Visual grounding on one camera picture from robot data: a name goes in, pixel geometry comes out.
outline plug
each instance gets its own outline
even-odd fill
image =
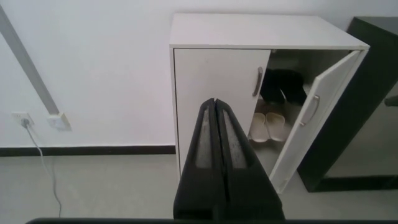
[[[22,125],[22,127],[27,129],[28,125],[30,125],[30,121],[28,119],[26,119],[26,118],[23,118],[21,120],[21,125]]]

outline gray pole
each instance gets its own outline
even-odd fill
[[[47,108],[47,111],[49,111],[49,114],[59,114],[59,110],[55,102],[53,101],[49,91],[45,87],[42,78],[37,72],[35,65],[30,59],[29,54],[27,53],[24,45],[19,39],[14,28],[12,27],[1,5],[0,5],[0,33],[6,40],[7,44],[10,46],[10,49],[14,53],[22,69],[25,71],[25,74],[29,78],[33,87],[35,88],[44,106]]]

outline cabinet door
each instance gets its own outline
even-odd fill
[[[334,106],[331,105],[331,102],[347,74],[352,72],[351,69],[353,69],[359,53],[358,50],[351,52],[315,78],[310,93],[270,175],[270,180],[278,193],[284,190],[307,153],[312,136],[316,134],[315,130],[318,125],[323,125],[320,122],[324,116],[328,116],[325,113],[329,106]]]
[[[270,50],[174,49],[180,173],[183,171],[200,105],[209,98],[229,104],[249,132]],[[258,68],[262,67],[259,77]]]

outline white cable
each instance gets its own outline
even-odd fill
[[[49,178],[50,178],[51,181],[52,181],[52,192],[53,192],[54,197],[55,197],[55,199],[57,200],[57,202],[58,202],[58,204],[59,204],[59,207],[60,207],[60,209],[59,209],[59,211],[58,211],[58,217],[61,218],[62,204],[61,204],[61,201],[60,201],[60,199],[58,198],[58,195],[57,195],[57,189],[56,189],[56,187],[57,187],[57,182],[56,182],[56,180],[55,180],[55,173],[54,173],[54,171],[53,171],[53,172],[52,172],[52,175],[51,175],[50,172],[49,172],[49,170],[48,170],[47,167],[45,166],[42,149],[36,144],[35,139],[33,138],[32,134],[31,134],[30,131],[29,131],[29,120],[23,120],[23,121],[22,121],[22,126],[23,126],[24,128],[26,128],[26,131],[28,132],[30,139],[32,140],[33,144],[36,146],[36,148],[37,148],[37,149],[39,150],[39,152],[40,152],[40,158],[41,158],[41,160],[42,160],[43,168],[44,168],[45,172],[47,173],[47,175],[49,176]]]

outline open cabinet door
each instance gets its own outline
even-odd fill
[[[336,102],[333,102],[332,105],[332,101],[337,97],[336,93],[346,76],[349,72],[354,72],[351,71],[352,69],[356,70],[354,64],[359,53],[358,50],[351,52],[314,80],[310,93],[270,175],[270,180],[279,194],[285,189],[307,153],[313,141],[312,136],[316,130],[319,130],[318,126],[323,125],[321,124],[322,118],[328,116],[325,114],[326,111],[329,107],[334,107]]]

